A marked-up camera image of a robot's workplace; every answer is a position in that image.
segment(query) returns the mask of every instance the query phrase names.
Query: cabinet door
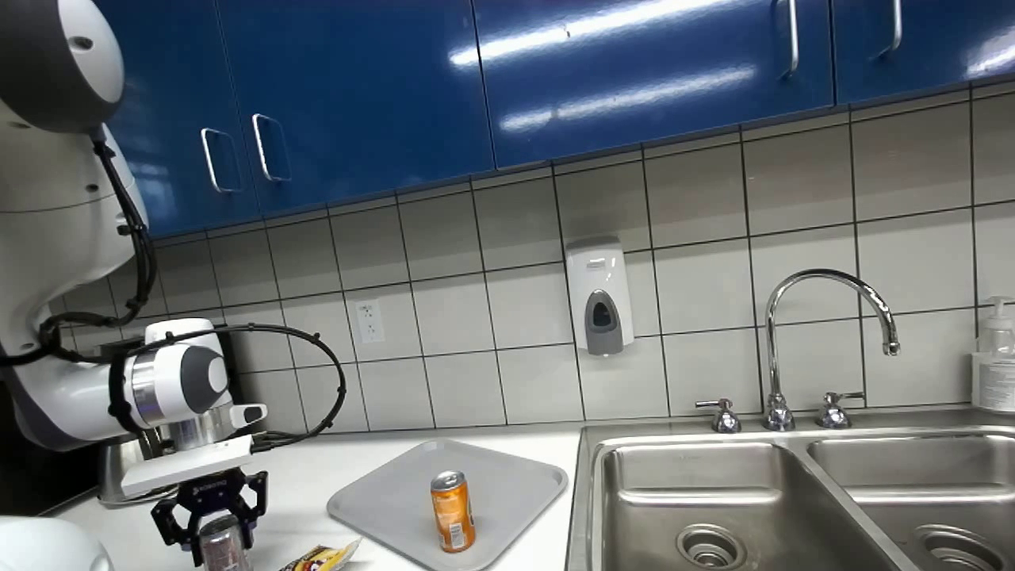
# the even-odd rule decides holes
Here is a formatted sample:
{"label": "cabinet door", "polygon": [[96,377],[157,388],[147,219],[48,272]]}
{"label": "cabinet door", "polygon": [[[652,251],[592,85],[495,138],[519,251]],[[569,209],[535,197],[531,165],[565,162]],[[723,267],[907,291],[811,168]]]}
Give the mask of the cabinet door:
{"label": "cabinet door", "polygon": [[98,0],[127,67],[112,131],[157,239],[246,222],[256,200],[240,185],[233,101],[214,7]]}
{"label": "cabinet door", "polygon": [[450,64],[469,0],[223,0],[223,27],[271,217],[492,165],[479,71]]}
{"label": "cabinet door", "polygon": [[1015,0],[831,0],[843,104],[1015,71]]}
{"label": "cabinet door", "polygon": [[823,0],[479,0],[498,165],[831,107]]}

